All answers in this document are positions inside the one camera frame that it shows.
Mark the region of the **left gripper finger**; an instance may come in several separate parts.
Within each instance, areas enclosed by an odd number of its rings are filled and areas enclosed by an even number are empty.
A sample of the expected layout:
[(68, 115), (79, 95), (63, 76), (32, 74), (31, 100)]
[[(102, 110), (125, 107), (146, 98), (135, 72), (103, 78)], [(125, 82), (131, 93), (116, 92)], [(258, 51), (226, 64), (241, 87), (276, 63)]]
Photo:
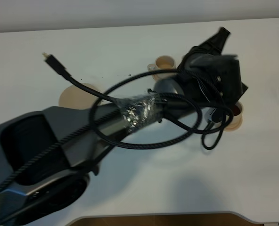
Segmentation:
[(218, 32), (198, 46), (198, 51), (204, 54), (221, 55), (230, 32), (220, 27)]

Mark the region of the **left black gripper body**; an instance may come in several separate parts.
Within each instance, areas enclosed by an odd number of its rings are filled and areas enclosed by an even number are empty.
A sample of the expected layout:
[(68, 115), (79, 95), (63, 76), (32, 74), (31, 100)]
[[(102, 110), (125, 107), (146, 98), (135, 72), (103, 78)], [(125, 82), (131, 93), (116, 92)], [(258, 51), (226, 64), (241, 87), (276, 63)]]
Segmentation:
[(241, 80), (238, 56), (221, 48), (194, 46), (178, 66), (177, 94), (197, 102), (235, 104), (248, 90)]

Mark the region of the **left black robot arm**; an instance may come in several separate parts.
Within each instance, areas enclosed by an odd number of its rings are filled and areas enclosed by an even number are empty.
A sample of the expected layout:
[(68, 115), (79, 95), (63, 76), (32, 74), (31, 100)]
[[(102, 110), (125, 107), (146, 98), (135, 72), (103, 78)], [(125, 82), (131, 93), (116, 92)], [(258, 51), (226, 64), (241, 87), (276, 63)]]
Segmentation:
[(23, 226), (75, 202), (89, 173), (115, 147), (158, 149), (192, 134), (223, 134), (247, 91), (224, 28), (194, 46), (175, 69), (132, 76), (104, 93), (75, 80), (53, 56), (45, 62), (97, 100), (88, 109), (53, 106), (0, 125), (0, 226)]

